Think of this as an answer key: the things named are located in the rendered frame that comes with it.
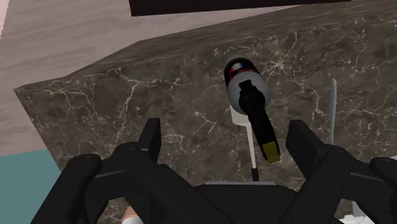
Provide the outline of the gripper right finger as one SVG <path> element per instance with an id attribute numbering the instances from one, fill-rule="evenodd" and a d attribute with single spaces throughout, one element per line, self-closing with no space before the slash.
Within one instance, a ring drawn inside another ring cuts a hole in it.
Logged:
<path id="1" fill-rule="evenodd" d="M 342 224 L 334 217 L 341 199 L 355 201 L 374 224 L 397 224 L 397 160 L 360 162 L 322 142 L 301 120 L 290 121 L 286 148 L 305 182 L 280 224 Z"/>

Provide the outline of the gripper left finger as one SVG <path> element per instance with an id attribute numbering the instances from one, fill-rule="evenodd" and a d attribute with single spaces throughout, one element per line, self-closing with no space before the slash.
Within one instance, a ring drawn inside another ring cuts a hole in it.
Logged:
<path id="1" fill-rule="evenodd" d="M 144 224 L 233 224 L 220 208 L 165 164 L 160 119 L 149 118 L 137 142 L 102 159 L 68 161 L 31 224 L 97 224 L 108 201 L 123 197 Z"/>

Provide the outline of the pink and white rounded object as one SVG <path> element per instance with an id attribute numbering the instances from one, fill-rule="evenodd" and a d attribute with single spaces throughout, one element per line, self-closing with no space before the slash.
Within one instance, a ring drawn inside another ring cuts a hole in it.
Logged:
<path id="1" fill-rule="evenodd" d="M 144 224 L 137 213 L 129 206 L 123 215 L 121 224 Z"/>

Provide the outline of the white angular object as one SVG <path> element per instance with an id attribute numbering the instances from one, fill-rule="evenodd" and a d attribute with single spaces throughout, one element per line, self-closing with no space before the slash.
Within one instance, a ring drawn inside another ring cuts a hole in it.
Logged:
<path id="1" fill-rule="evenodd" d="M 352 201 L 352 214 L 345 215 L 340 221 L 343 224 L 364 224 L 367 215 L 359 208 L 355 201 Z"/>

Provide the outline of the white slim knife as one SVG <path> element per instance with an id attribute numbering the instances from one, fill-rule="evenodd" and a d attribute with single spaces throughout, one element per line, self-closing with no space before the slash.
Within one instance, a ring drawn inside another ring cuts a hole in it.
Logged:
<path id="1" fill-rule="evenodd" d="M 330 136 L 329 136 L 330 144 L 333 144 L 333 138 L 334 138 L 336 104 L 337 104 L 337 82 L 334 78 L 332 78 L 330 83 Z"/>

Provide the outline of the grey spray bottle black trigger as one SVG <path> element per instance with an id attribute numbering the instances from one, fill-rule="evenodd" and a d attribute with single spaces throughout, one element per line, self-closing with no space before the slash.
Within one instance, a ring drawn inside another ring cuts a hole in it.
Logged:
<path id="1" fill-rule="evenodd" d="M 226 60 L 224 77 L 230 105 L 236 112 L 248 117 L 264 159 L 269 163 L 280 161 L 279 144 L 266 112 L 270 102 L 268 83 L 242 54 L 235 54 Z"/>

